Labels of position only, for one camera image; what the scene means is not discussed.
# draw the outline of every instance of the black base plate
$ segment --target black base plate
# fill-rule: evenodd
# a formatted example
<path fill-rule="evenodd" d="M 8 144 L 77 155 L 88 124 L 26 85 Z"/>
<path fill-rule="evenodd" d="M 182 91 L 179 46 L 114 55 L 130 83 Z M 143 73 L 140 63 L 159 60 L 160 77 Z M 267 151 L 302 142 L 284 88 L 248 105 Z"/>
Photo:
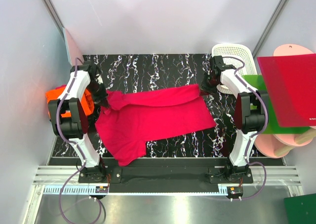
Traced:
<path fill-rule="evenodd" d="M 218 192 L 205 174 L 208 167 L 148 166 L 122 167 L 120 183 L 112 183 L 110 193 Z"/>
<path fill-rule="evenodd" d="M 110 183 L 120 183 L 121 176 L 122 176 L 122 169 L 120 167 L 107 167 L 106 173 L 110 174 L 111 181 Z M 107 178 L 104 179 L 92 179 L 86 176 L 80 176 L 78 179 L 79 183 L 104 183 L 107 182 Z"/>
<path fill-rule="evenodd" d="M 236 181 L 230 181 L 224 177 L 224 175 L 217 175 L 217 174 L 222 174 L 224 171 L 224 168 L 209 168 L 208 172 L 214 175 L 209 176 L 209 182 L 210 183 L 233 183 L 233 184 L 239 184 L 240 180 Z M 251 169 L 249 168 L 247 171 L 247 175 L 244 175 L 242 177 L 242 183 L 253 183 L 253 178 L 252 178 L 252 173 Z"/>

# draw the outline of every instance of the white robotic arm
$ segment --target white robotic arm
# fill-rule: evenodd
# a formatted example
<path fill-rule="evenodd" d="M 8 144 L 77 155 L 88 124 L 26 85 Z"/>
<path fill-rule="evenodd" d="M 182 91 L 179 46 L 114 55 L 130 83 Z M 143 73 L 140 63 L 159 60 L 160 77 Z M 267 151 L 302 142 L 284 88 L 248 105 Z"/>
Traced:
<path fill-rule="evenodd" d="M 246 159 L 250 156 L 256 138 L 255 134 L 264 127 L 266 116 L 263 106 L 268 103 L 268 94 L 266 91 L 258 91 L 239 75 L 235 75 L 236 68 L 233 65 L 226 65 L 222 56 L 212 57 L 210 64 L 211 68 L 204 76 L 201 91 L 212 93 L 218 84 L 223 84 L 237 99 L 233 116 L 237 137 L 229 155 L 228 164 L 225 166 L 226 177 L 237 180 L 247 173 Z M 257 100 L 253 92 L 259 94 L 265 105 Z"/>
<path fill-rule="evenodd" d="M 61 131 L 63 137 L 70 141 L 70 145 L 76 151 L 81 163 L 85 164 L 80 172 L 79 182 L 102 180 L 105 177 L 103 160 L 95 151 L 87 134 L 89 122 L 81 105 L 81 99 L 86 89 L 91 93 L 95 104 L 108 106 L 107 93 L 101 75 L 98 74 L 97 66 L 91 62 L 78 66 L 76 72 L 72 68 L 70 80 L 63 93 L 58 99 L 48 103 L 54 133 L 60 135 L 58 131 Z M 57 108 L 61 102 L 59 121 L 57 121 Z M 71 116 L 62 117 L 61 115 L 67 111 Z"/>

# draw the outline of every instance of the black marble table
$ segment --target black marble table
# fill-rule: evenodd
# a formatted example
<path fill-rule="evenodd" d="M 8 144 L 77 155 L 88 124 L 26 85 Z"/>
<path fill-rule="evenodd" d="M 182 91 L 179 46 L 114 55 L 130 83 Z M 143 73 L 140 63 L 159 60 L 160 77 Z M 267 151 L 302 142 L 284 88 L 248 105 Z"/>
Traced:
<path fill-rule="evenodd" d="M 135 93 L 200 84 L 209 68 L 210 54 L 86 55 L 84 59 L 100 67 L 108 90 Z M 148 141 L 146 157 L 227 157 L 236 138 L 232 119 L 236 100 L 233 95 L 219 92 L 205 96 L 204 100 L 216 127 Z M 89 137 L 103 157 L 112 157 L 94 127 L 90 128 Z M 251 156 L 263 155 L 254 147 Z M 77 154 L 70 145 L 57 138 L 52 157 L 77 157 Z"/>

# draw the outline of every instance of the green object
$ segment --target green object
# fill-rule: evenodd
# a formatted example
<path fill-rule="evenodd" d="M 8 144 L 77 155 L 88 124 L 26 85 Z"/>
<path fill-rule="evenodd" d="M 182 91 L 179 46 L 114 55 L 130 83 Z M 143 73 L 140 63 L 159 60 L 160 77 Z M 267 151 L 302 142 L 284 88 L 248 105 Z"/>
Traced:
<path fill-rule="evenodd" d="M 267 90 L 262 75 L 243 75 L 244 79 L 258 90 Z M 310 127 L 283 128 L 277 123 L 276 113 L 272 107 L 271 101 L 268 106 L 269 122 L 263 134 L 302 134 Z"/>
<path fill-rule="evenodd" d="M 316 194 L 285 198 L 284 204 L 289 224 L 316 223 Z"/>

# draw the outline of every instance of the white wall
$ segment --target white wall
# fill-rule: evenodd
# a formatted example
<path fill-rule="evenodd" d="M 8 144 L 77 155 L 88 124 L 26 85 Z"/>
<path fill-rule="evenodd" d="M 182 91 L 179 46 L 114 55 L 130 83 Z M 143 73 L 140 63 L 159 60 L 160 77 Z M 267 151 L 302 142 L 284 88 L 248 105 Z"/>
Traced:
<path fill-rule="evenodd" d="M 279 0 L 52 0 L 83 54 L 254 49 Z"/>
<path fill-rule="evenodd" d="M 0 0 L 0 219 L 21 223 L 54 139 L 45 91 L 67 82 L 63 39 L 41 0 Z"/>
<path fill-rule="evenodd" d="M 316 0 L 289 0 L 258 56 L 272 56 L 283 44 L 298 44 L 316 52 L 315 9 Z M 296 166 L 304 193 L 316 193 L 316 138 L 306 147 L 290 151 L 286 160 Z"/>

